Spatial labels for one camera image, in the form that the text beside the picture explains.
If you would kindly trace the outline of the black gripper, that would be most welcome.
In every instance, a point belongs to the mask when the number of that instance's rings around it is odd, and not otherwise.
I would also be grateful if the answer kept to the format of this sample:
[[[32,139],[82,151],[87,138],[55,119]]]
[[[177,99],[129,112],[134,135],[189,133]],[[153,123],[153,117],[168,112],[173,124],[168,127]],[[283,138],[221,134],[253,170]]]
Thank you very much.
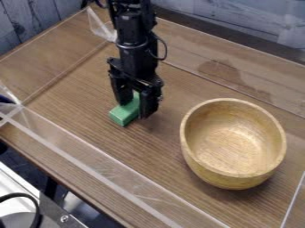
[[[133,90],[139,94],[139,117],[149,118],[158,111],[160,98],[162,97],[164,81],[157,73],[158,45],[121,45],[115,47],[119,57],[110,57],[111,87],[114,97],[121,106],[127,105],[134,99]]]

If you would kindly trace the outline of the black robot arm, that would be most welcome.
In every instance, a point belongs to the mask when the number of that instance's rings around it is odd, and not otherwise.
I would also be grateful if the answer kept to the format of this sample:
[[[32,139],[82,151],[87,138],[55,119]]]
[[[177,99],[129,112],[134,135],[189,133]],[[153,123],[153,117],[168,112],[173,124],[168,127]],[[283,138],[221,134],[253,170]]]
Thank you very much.
[[[139,117],[149,118],[158,111],[164,80],[158,76],[158,63],[168,55],[158,55],[156,34],[157,13],[150,0],[106,0],[119,57],[110,57],[109,76],[114,97],[119,105],[127,105],[139,93]]]

